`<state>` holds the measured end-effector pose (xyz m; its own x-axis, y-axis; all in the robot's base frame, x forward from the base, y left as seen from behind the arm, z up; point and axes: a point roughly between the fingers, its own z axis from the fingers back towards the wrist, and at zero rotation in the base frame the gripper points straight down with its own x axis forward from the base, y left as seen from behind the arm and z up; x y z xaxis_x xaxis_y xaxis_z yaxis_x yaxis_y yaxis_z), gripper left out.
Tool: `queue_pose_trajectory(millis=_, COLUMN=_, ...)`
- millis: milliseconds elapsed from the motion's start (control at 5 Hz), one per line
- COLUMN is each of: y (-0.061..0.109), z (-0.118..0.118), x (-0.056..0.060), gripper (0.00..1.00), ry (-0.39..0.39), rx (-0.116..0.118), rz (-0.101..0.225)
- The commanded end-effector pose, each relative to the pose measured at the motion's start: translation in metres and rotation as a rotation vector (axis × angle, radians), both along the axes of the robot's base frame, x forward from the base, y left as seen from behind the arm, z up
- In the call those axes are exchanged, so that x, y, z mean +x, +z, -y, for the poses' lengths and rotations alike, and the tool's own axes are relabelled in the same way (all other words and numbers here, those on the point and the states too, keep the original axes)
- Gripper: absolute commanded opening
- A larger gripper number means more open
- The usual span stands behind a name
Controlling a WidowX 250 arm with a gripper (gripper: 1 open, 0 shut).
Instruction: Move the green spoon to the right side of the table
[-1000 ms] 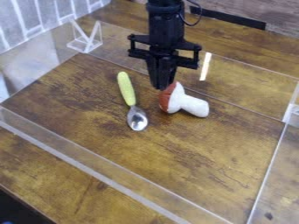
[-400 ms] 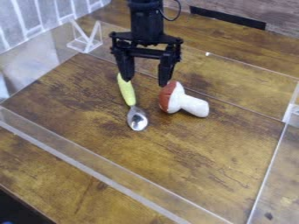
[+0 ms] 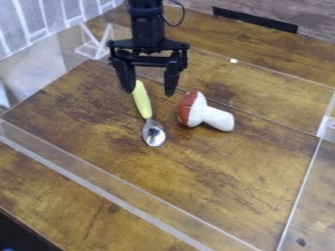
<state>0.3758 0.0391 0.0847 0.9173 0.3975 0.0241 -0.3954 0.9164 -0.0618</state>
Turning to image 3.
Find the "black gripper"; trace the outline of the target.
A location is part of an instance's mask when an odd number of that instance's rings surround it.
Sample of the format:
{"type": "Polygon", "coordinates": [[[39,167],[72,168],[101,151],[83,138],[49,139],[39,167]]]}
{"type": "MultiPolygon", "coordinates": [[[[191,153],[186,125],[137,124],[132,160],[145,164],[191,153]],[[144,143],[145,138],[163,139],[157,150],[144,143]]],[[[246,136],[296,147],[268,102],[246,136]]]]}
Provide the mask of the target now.
{"type": "Polygon", "coordinates": [[[109,61],[116,69],[121,89],[131,94],[136,86],[135,67],[157,67],[166,70],[166,95],[175,93],[179,70],[187,68],[186,42],[166,37],[166,25],[172,25],[164,17],[163,6],[129,6],[132,37],[109,40],[109,61]]]}

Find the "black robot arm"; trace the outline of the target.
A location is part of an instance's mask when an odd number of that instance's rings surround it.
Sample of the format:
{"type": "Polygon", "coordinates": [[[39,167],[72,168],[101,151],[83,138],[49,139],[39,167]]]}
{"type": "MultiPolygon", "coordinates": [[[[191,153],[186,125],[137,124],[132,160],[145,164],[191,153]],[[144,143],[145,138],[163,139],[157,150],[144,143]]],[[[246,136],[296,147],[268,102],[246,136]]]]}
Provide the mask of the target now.
{"type": "Polygon", "coordinates": [[[136,67],[166,68],[166,95],[175,93],[179,76],[187,68],[190,44],[166,37],[166,25],[172,24],[164,16],[163,0],[128,0],[132,37],[109,40],[109,63],[115,67],[121,89],[132,93],[136,85],[136,67]]]}

